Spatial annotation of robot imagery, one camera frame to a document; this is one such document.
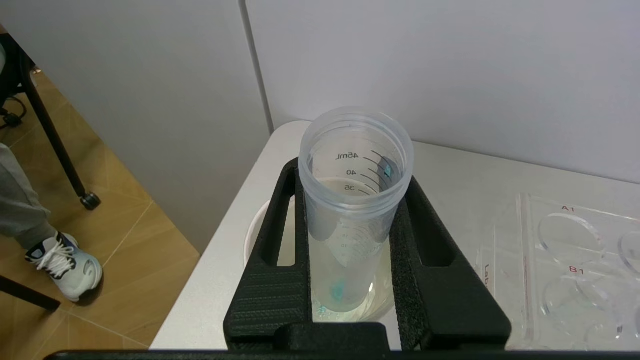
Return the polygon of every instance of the black cable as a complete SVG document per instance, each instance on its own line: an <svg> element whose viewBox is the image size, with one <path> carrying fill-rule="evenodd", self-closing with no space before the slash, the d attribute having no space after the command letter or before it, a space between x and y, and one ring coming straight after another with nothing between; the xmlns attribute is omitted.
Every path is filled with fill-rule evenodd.
<svg viewBox="0 0 640 360"><path fill-rule="evenodd" d="M27 107L24 105L24 102L22 102L20 99L14 97L14 96L7 97L7 100L13 100L13 101L17 102L18 104L20 104L20 106L22 107L22 114L20 114L20 116L17 116L17 115L14 115L12 113L9 113L5 109L2 109L2 111L0 111L0 112L2 113L2 116L3 116L4 121L6 122L6 124L0 126L0 130L4 129L6 127L16 127L16 126L20 125L21 120L24 118L25 115L27 115Z"/></svg>
<svg viewBox="0 0 640 360"><path fill-rule="evenodd" d="M27 107L24 105L24 102L22 102L22 100L18 99L15 96L9 96L6 99L7 100L13 100L13 101L17 102L18 104L20 104L20 106L22 107L22 114L20 114L20 116L18 116L18 118L20 118L20 120L22 120L24 118L24 116L27 115Z"/></svg>

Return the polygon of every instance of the gray sweatpants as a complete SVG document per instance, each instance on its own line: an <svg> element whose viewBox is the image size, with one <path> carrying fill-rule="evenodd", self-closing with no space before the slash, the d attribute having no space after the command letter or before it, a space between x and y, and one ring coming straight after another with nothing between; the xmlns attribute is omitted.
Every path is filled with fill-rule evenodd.
<svg viewBox="0 0 640 360"><path fill-rule="evenodd" d="M49 211L38 202L29 179L7 146L0 143L0 234L15 238L26 250L55 236Z"/></svg>

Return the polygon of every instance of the white wall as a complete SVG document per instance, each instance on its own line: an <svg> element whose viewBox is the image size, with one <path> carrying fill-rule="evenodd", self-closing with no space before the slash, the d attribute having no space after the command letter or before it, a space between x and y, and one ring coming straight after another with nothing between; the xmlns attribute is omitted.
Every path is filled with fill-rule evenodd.
<svg viewBox="0 0 640 360"><path fill-rule="evenodd" d="M269 136L238 2L4 0L0 22L203 251Z"/></svg>
<svg viewBox="0 0 640 360"><path fill-rule="evenodd" d="M414 140L640 183L640 1L247 5L276 127L359 104Z"/></svg>

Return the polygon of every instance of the clear water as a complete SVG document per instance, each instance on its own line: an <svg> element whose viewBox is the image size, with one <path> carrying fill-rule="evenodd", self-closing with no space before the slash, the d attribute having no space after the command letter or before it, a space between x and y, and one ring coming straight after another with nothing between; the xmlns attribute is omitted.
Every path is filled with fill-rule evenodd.
<svg viewBox="0 0 640 360"><path fill-rule="evenodd" d="M368 187L352 179L329 178L321 182L337 193L367 196ZM315 221L323 229L333 230L323 234L323 240L317 240L309 233L315 315L341 318L333 321L349 321L362 316L359 313L365 311L375 298L374 278L381 250L388 243L391 220L352 219L323 210L317 210L314 216L316 218L310 221Z"/></svg>

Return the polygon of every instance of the shoelace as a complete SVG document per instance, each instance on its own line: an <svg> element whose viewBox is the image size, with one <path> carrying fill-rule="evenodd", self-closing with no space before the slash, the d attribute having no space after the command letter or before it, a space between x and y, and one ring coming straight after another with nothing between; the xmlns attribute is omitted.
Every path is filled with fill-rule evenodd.
<svg viewBox="0 0 640 360"><path fill-rule="evenodd" d="M46 268L52 276L59 277L71 269L71 254L73 252L73 247L66 247L64 244L59 243L53 249L47 251L42 259L36 260L35 263L38 264L38 270Z"/></svg>

